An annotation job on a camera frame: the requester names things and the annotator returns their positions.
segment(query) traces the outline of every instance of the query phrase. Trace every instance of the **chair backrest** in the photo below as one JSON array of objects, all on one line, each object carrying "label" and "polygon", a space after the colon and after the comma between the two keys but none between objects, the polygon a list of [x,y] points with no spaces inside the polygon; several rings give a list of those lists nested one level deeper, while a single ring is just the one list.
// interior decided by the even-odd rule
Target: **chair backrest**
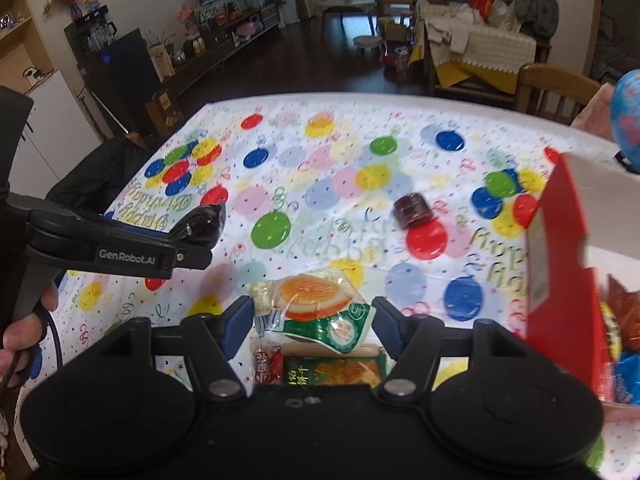
[{"label": "chair backrest", "polygon": [[546,106],[552,92],[560,96],[553,120],[562,122],[562,112],[569,99],[574,102],[569,116],[572,122],[599,89],[599,83],[593,79],[560,66],[547,63],[525,65],[518,74],[514,110],[548,119]]}]

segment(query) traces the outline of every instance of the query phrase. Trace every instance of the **birthday tablecloth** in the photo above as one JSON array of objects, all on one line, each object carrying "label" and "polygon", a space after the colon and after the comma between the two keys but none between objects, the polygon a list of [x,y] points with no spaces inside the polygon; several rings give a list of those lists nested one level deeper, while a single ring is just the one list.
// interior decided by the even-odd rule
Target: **birthday tablecloth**
[{"label": "birthday tablecloth", "polygon": [[[210,267],[176,269],[167,281],[70,270],[54,314],[64,360],[133,316],[167,326],[219,314],[251,282],[325,266],[342,269],[367,300],[386,296],[407,315],[428,312],[461,327],[491,317],[524,334],[524,226],[564,151],[612,164],[616,147],[529,116],[409,96],[296,94],[206,105],[106,215],[168,231],[197,205],[225,202]],[[392,204],[412,191],[437,220],[404,232]],[[250,362],[246,341],[232,367],[249,391]],[[157,366],[188,382],[180,358],[159,358]],[[48,337],[20,398],[54,370]],[[601,456],[604,478],[635,479],[640,425],[607,424]]]}]

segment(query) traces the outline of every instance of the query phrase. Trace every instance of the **wooden floor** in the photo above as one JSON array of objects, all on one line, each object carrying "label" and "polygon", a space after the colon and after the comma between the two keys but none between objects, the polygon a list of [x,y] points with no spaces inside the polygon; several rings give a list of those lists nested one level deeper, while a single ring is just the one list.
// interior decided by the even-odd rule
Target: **wooden floor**
[{"label": "wooden floor", "polygon": [[230,58],[222,70],[204,76],[178,99],[185,117],[204,104],[255,95],[291,92],[377,92],[426,95],[420,67],[402,81],[370,51],[358,56],[353,38],[369,35],[365,16],[327,17],[326,40],[313,18],[274,29]]}]

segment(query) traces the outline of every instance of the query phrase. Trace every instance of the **flower vase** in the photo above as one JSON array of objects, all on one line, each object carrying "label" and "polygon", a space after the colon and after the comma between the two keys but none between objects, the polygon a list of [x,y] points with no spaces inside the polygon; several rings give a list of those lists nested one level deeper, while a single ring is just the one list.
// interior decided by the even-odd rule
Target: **flower vase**
[{"label": "flower vase", "polygon": [[78,4],[72,4],[69,7],[69,10],[71,11],[71,20],[73,20],[74,22],[82,18],[82,10],[80,10]]}]

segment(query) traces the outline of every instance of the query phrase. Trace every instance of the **white cabinet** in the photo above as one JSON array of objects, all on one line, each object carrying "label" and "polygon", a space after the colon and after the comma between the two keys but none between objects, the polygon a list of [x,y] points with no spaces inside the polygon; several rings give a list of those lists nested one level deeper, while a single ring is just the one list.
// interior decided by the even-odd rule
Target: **white cabinet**
[{"label": "white cabinet", "polygon": [[33,108],[9,183],[15,193],[44,198],[100,142],[60,72],[54,72],[29,96]]},{"label": "white cabinet", "polygon": [[9,174],[11,191],[21,195],[44,198],[58,180],[56,174],[53,173],[53,170],[31,142],[25,128]]},{"label": "white cabinet", "polygon": [[30,93],[29,136],[62,179],[100,145],[60,72]]}]

